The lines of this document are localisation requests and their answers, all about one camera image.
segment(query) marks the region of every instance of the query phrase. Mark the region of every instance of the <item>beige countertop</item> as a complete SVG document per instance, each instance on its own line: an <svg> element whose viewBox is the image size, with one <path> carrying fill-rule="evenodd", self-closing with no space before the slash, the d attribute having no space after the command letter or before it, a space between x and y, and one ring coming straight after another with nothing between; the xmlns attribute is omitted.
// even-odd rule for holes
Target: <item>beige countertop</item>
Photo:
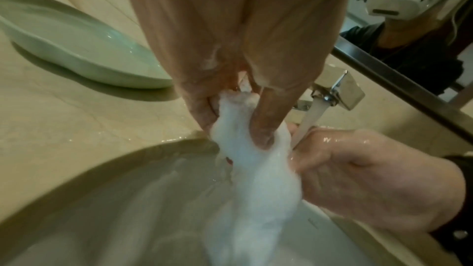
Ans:
<svg viewBox="0 0 473 266"><path fill-rule="evenodd" d="M145 44L128 0L68 1ZM139 91L95 83L38 60L12 45L3 33L0 57L0 223L107 161L199 136L197 124L172 88ZM331 56L328 63L351 70ZM366 98L350 112L338 107L329 109L320 124L371 128L439 156L472 149L382 87L351 71ZM301 114L291 113L288 118L298 121ZM390 251L389 245L382 246ZM422 250L416 253L429 260L428 265L441 265L439 261L445 258ZM411 258L399 259L406 265L421 265L408 262Z"/></svg>

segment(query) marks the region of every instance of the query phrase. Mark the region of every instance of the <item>ceramic dish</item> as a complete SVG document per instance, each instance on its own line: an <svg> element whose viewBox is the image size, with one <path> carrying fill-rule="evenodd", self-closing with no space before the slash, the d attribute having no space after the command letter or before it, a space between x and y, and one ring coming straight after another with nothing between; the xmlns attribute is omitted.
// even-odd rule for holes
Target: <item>ceramic dish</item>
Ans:
<svg viewBox="0 0 473 266"><path fill-rule="evenodd" d="M0 26L20 47L98 82L172 85L153 53L107 24L55 0L0 0Z"/></svg>

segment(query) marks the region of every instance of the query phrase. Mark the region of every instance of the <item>soap foam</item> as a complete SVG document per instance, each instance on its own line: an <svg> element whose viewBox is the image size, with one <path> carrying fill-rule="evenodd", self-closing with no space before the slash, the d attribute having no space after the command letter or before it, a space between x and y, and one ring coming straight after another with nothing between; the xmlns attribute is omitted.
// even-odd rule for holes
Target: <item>soap foam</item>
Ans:
<svg viewBox="0 0 473 266"><path fill-rule="evenodd" d="M223 92L210 137L233 161L233 198L209 221L204 245L213 266L265 266L284 225L302 198L300 178L289 169L291 136L285 123L270 150L258 149L249 133L259 96Z"/></svg>

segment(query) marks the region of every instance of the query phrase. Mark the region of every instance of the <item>hand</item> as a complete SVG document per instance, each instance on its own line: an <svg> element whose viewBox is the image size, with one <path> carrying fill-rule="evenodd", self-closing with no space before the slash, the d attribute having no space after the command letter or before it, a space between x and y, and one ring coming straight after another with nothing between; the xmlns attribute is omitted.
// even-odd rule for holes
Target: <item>hand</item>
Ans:
<svg viewBox="0 0 473 266"><path fill-rule="evenodd" d="M322 71L347 0L131 0L154 54L191 114L208 131L210 99L249 73L261 100L250 123L267 148L306 88Z"/></svg>
<svg viewBox="0 0 473 266"><path fill-rule="evenodd" d="M308 202L392 231L433 231L465 199L453 162L371 131L312 129L291 163Z"/></svg>

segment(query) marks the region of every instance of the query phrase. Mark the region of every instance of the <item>chrome faucet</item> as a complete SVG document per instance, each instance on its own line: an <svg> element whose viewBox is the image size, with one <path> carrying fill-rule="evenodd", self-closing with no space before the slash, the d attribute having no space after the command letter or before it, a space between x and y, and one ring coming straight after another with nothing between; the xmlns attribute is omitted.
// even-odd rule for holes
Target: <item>chrome faucet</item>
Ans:
<svg viewBox="0 0 473 266"><path fill-rule="evenodd" d="M345 69L325 64L320 76L311 85L310 96L321 98L330 103L330 106L340 105L346 110L352 110L365 97L365 93L356 83L353 76ZM294 109L308 111L311 101L298 100Z"/></svg>

